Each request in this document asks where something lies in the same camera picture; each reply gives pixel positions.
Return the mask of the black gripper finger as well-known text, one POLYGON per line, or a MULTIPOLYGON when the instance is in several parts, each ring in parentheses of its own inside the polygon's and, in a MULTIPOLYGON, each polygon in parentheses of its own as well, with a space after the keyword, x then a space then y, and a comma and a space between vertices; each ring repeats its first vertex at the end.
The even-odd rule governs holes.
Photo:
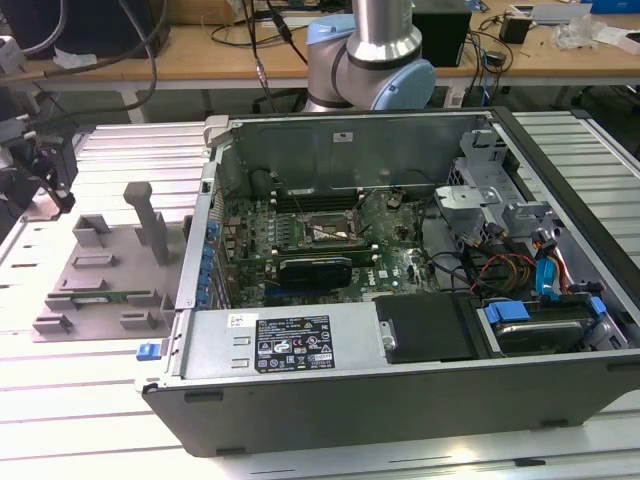
POLYGON ((71 186, 77 176, 77 160, 73 141, 62 136, 45 136, 36 143, 34 174, 61 213, 69 213, 75 205, 71 186))

